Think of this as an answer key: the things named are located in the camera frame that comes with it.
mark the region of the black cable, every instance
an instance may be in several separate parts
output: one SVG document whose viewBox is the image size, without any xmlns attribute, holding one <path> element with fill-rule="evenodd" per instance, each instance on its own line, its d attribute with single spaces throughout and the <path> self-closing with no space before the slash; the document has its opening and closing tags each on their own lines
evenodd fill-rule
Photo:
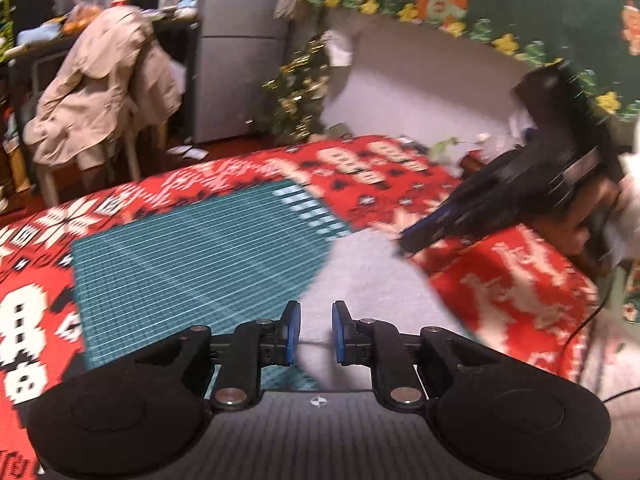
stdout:
<svg viewBox="0 0 640 480">
<path fill-rule="evenodd" d="M 609 402 L 610 400 L 614 400 L 614 399 L 617 399 L 618 397 L 622 397 L 628 394 L 633 394 L 635 392 L 640 392 L 640 386 L 636 386 L 635 388 L 630 388 L 628 390 L 625 390 L 624 392 L 615 394 L 614 396 L 609 397 L 609 399 L 604 399 L 602 402 Z"/>
<path fill-rule="evenodd" d="M 613 283 L 614 283 L 614 280 L 611 280 L 611 283 L 609 285 L 609 290 L 607 291 L 604 299 L 602 300 L 600 305 L 597 307 L 597 309 L 594 310 L 587 319 L 585 319 L 582 323 L 580 323 L 578 328 L 576 328 L 572 332 L 569 338 L 564 342 L 564 345 L 562 345 L 560 355 L 558 356 L 558 367 L 556 368 L 556 375 L 560 373 L 562 358 L 564 357 L 564 352 L 566 351 L 566 348 L 569 346 L 569 343 L 574 339 L 574 337 L 576 337 L 580 333 L 580 330 L 586 327 L 593 320 L 593 318 L 596 317 L 602 311 L 602 309 L 607 305 L 607 301 L 609 301 L 609 296 L 611 295 L 611 291 L 613 290 Z"/>
</svg>

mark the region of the refrigerator door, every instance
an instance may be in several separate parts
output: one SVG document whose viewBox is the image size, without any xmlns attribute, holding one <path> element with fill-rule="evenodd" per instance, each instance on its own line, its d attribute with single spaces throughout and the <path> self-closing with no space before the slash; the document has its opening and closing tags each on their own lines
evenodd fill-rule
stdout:
<svg viewBox="0 0 640 480">
<path fill-rule="evenodd" d="M 203 37 L 284 38 L 287 21 L 273 17 L 278 0 L 206 0 Z"/>
<path fill-rule="evenodd" d="M 262 85 L 277 75 L 283 51 L 284 40 L 200 40 L 194 142 L 247 133 L 264 99 Z"/>
</svg>

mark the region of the red patterned fabric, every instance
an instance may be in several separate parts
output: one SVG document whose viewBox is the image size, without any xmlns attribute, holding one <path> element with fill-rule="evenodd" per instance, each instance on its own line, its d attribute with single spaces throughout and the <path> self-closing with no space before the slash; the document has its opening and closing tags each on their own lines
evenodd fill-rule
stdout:
<svg viewBox="0 0 640 480">
<path fill-rule="evenodd" d="M 394 140 L 360 137 L 206 162 L 85 196 L 0 230 L 0 479 L 36 477 L 24 429 L 29 407 L 82 370 L 71 243 L 281 178 L 307 186 L 353 229 L 374 226 L 392 237 L 435 209 L 457 184 Z M 469 247 L 440 242 L 415 262 L 483 342 L 551 371 L 593 301 L 593 285 L 521 226 Z M 584 336 L 572 342 L 564 376 L 575 377 L 584 344 Z"/>
</svg>

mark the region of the wall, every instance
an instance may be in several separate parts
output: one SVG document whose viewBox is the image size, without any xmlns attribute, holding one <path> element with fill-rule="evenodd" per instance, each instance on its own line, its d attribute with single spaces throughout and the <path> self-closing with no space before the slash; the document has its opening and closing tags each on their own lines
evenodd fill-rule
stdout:
<svg viewBox="0 0 640 480">
<path fill-rule="evenodd" d="M 354 38 L 353 65 L 332 71 L 323 119 L 354 133 L 409 136 L 430 145 L 451 136 L 474 142 L 506 131 L 509 93 L 527 65 L 491 47 L 386 16 L 337 11 L 332 23 Z M 295 43 L 304 32 L 298 30 Z M 452 150 L 462 155 L 463 144 Z"/>
</svg>

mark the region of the cutting mat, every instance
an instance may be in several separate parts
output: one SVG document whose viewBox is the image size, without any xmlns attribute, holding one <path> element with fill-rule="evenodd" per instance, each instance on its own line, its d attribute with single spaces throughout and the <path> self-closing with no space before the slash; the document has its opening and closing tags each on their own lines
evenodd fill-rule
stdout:
<svg viewBox="0 0 640 480">
<path fill-rule="evenodd" d="M 313 280 L 331 241 L 349 232 L 285 180 L 78 240 L 72 254 L 88 365 L 194 324 L 229 333 L 279 318 Z"/>
</svg>

